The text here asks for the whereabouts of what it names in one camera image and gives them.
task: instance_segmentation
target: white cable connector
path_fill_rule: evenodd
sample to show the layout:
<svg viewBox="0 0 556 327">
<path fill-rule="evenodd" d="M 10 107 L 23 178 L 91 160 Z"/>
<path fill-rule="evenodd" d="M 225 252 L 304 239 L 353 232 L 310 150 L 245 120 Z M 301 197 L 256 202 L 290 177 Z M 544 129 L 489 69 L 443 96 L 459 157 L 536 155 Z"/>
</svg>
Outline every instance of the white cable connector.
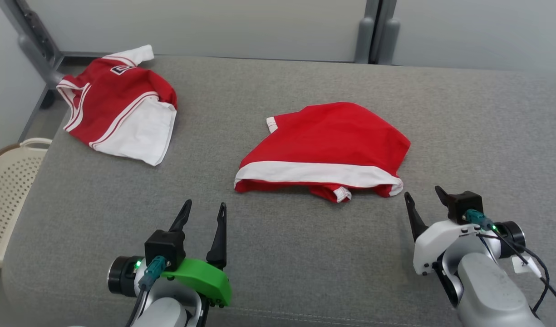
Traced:
<svg viewBox="0 0 556 327">
<path fill-rule="evenodd" d="M 541 278 L 542 273 L 540 272 L 540 269 L 538 268 L 536 263 L 534 263 L 534 260 L 531 257 L 523 257 L 528 262 L 527 265 L 522 261 L 522 259 L 518 258 L 517 255 L 512 256 L 512 265 L 514 265 L 514 271 L 516 273 L 527 273 L 531 271 L 534 273 L 534 275 L 536 275 L 536 277 Z"/>
</svg>

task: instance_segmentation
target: folded garment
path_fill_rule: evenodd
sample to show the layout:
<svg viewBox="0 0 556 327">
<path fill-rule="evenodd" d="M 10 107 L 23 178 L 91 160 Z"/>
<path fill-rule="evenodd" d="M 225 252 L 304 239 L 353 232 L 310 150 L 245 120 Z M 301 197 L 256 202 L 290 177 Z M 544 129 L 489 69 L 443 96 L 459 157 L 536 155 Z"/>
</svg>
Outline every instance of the folded garment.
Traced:
<svg viewBox="0 0 556 327">
<path fill-rule="evenodd" d="M 102 153 L 160 164 L 177 95 L 155 72 L 137 67 L 153 58 L 145 45 L 95 59 L 77 77 L 64 77 L 56 87 L 72 111 L 64 130 Z"/>
<path fill-rule="evenodd" d="M 351 199 L 353 188 L 370 188 L 382 197 L 403 190 L 397 170 L 411 142 L 357 104 L 307 106 L 266 123 L 270 135 L 240 164 L 238 192 L 303 185 L 339 203 Z"/>
</svg>

